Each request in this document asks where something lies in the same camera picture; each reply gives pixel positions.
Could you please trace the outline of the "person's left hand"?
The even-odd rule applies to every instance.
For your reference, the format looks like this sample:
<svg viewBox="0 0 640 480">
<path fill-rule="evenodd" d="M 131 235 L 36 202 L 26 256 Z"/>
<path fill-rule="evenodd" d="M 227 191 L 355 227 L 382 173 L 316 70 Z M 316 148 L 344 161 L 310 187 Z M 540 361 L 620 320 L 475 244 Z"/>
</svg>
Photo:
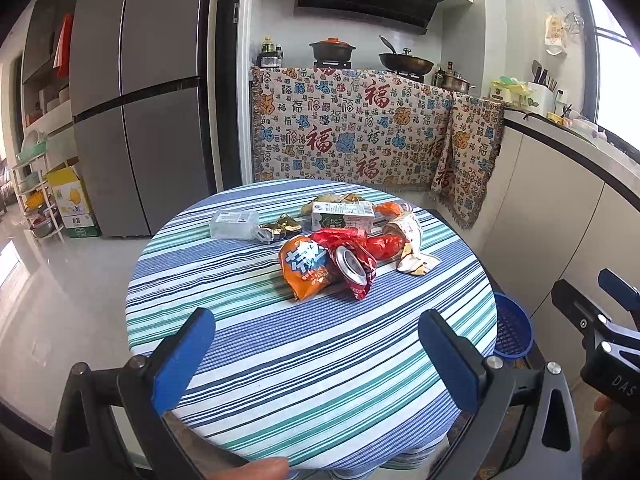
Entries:
<svg viewBox="0 0 640 480">
<path fill-rule="evenodd" d="M 249 462 L 241 467 L 216 471 L 209 480 L 285 480 L 288 478 L 288 460 L 271 457 Z"/>
</svg>

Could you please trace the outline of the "person's right hand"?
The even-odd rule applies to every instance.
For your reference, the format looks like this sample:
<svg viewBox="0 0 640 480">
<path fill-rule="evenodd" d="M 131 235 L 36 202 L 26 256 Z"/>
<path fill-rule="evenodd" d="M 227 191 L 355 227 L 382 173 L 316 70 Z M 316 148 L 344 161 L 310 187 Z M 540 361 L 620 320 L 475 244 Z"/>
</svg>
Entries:
<svg viewBox="0 0 640 480">
<path fill-rule="evenodd" d="M 639 478 L 639 416 L 607 396 L 593 404 L 599 414 L 582 448 L 582 478 Z"/>
</svg>

